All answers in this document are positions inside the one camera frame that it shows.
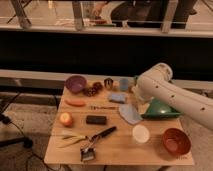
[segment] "orange bowl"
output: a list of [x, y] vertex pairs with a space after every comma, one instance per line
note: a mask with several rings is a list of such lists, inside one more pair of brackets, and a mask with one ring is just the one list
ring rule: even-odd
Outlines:
[[173, 156], [187, 154], [191, 148], [188, 136], [177, 128], [169, 128], [163, 134], [163, 144]]

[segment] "blue sponge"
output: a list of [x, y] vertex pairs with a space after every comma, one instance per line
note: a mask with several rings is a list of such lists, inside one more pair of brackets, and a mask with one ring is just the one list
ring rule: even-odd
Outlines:
[[121, 93], [111, 93], [108, 96], [108, 100], [110, 102], [115, 102], [115, 103], [125, 103], [126, 102], [126, 96]]

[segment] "table leg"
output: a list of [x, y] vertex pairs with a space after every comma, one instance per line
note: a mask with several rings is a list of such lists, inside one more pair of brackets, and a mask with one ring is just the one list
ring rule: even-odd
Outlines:
[[106, 171], [107, 169], [107, 165], [104, 165], [103, 171]]
[[62, 167], [65, 171], [72, 171], [72, 169], [67, 164], [63, 164]]
[[159, 168], [157, 171], [166, 171], [167, 169], [169, 169], [171, 166], [162, 166], [161, 168]]

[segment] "person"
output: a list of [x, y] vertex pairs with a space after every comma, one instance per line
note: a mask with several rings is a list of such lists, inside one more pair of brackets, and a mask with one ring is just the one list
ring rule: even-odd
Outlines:
[[[101, 1], [96, 3], [92, 10], [93, 14], [100, 16], [103, 7], [109, 2]], [[175, 22], [173, 24], [174, 28], [185, 28], [196, 2], [197, 0], [179, 0], [173, 19], [173, 22]], [[166, 1], [159, 0], [124, 1], [112, 10], [111, 20], [118, 27], [121, 27], [122, 22], [125, 20], [127, 20], [127, 24], [130, 27], [160, 27], [166, 6]]]
[[[109, 2], [97, 2], [92, 10], [93, 15], [100, 16], [103, 7]], [[115, 23], [117, 27], [121, 27], [122, 22], [127, 20], [129, 26], [141, 25], [147, 20], [151, 6], [154, 3], [157, 3], [157, 1], [125, 1], [112, 10], [112, 23]]]

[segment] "black handle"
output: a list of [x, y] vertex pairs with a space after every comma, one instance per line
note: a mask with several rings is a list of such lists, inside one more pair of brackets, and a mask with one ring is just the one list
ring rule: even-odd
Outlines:
[[116, 129], [117, 129], [116, 126], [113, 126], [113, 127], [111, 127], [111, 128], [108, 128], [108, 129], [102, 131], [101, 133], [94, 135], [94, 136], [91, 138], [91, 140], [93, 141], [96, 137], [101, 137], [101, 138], [106, 137], [108, 134], [110, 134], [111, 132], [115, 131]]
[[115, 131], [116, 129], [117, 129], [117, 127], [113, 126], [109, 129], [106, 129], [105, 131], [99, 133], [98, 135], [100, 135], [103, 138], [103, 137], [107, 136], [108, 134], [110, 134], [111, 132]]

